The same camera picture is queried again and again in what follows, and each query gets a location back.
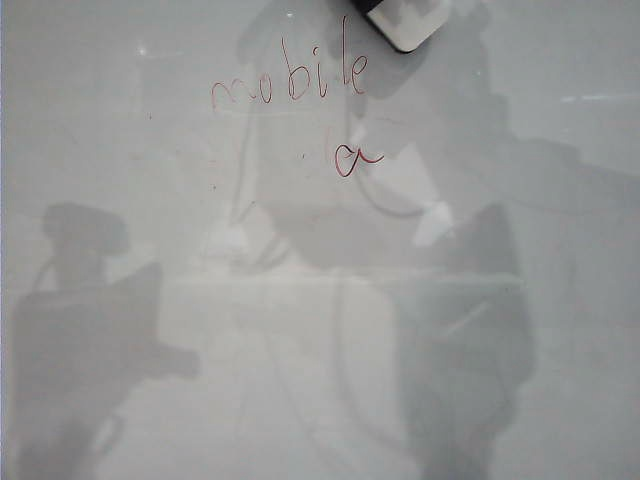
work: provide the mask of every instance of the glossy surface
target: glossy surface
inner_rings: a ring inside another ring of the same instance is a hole
[[[7,478],[640,470],[640,3],[3,16]]]

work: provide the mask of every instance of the red handwriting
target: red handwriting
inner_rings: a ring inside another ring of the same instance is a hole
[[[346,150],[346,152],[348,152],[346,155],[342,156],[343,160],[351,158],[355,155],[355,157],[353,158],[353,161],[351,162],[351,167],[346,171],[342,170],[342,168],[340,167],[339,156],[340,156],[340,151],[342,150]],[[360,148],[358,148],[357,150],[353,150],[351,147],[349,147],[349,145],[345,145],[344,143],[342,145],[339,145],[338,148],[336,148],[336,153],[334,154],[336,170],[338,171],[338,174],[341,177],[348,177],[349,175],[351,175],[351,173],[353,173],[353,170],[356,168],[356,163],[358,163],[358,160],[362,160],[366,163],[378,163],[383,158],[384,158],[384,155],[381,155],[380,157],[373,158],[373,159],[367,158],[362,153],[362,150]]]
[[[359,75],[362,74],[364,69],[367,67],[368,59],[365,55],[358,56],[353,62],[351,62],[350,74],[347,74],[349,70],[347,69],[347,50],[348,49],[347,49],[346,28],[347,28],[347,16],[344,15],[342,17],[342,83],[344,85],[351,84],[351,86],[353,87],[353,91],[356,94],[361,95],[365,93],[365,91],[359,88],[359,86],[356,83],[356,79]],[[280,46],[282,48],[282,55],[283,55],[284,64],[285,64],[284,66],[286,67],[287,72],[289,74],[287,92],[291,100],[297,101],[301,99],[309,90],[314,90],[310,88],[312,74],[309,71],[309,68],[307,67],[307,65],[305,64],[293,65],[293,66],[291,65],[290,55],[287,50],[287,45],[284,37],[281,37]],[[311,54],[315,59],[317,59],[315,76],[317,78],[317,84],[318,84],[318,88],[317,88],[318,95],[320,96],[320,98],[325,98],[325,96],[327,95],[328,84],[323,80],[323,77],[322,77],[321,61],[318,55],[318,51],[319,51],[319,47],[315,45],[311,50]],[[216,93],[219,94],[221,92],[224,92],[226,93],[226,96],[231,101],[231,103],[236,103],[237,95],[234,95],[236,91],[244,92],[245,98],[247,98],[248,101],[250,102],[253,102],[254,100],[256,100],[256,98],[258,98],[258,91],[259,91],[262,102],[265,104],[271,103],[271,99],[273,97],[273,84],[271,82],[271,76],[269,76],[268,73],[264,72],[258,77],[257,88],[255,93],[240,78],[234,78],[231,81],[230,87],[228,87],[224,82],[215,82],[213,84],[213,87],[211,87],[211,106],[213,110],[216,110],[217,103],[218,103]]]

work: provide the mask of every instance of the whiteboard eraser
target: whiteboard eraser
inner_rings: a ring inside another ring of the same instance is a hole
[[[420,46],[449,18],[450,0],[353,0],[396,50]]]

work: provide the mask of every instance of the white surface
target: white surface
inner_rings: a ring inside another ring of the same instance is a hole
[[[637,476],[640,3],[3,3],[7,478]]]

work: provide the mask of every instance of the black eraser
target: black eraser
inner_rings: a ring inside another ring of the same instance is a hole
[[[391,45],[412,52],[449,18],[450,0],[352,0]]]

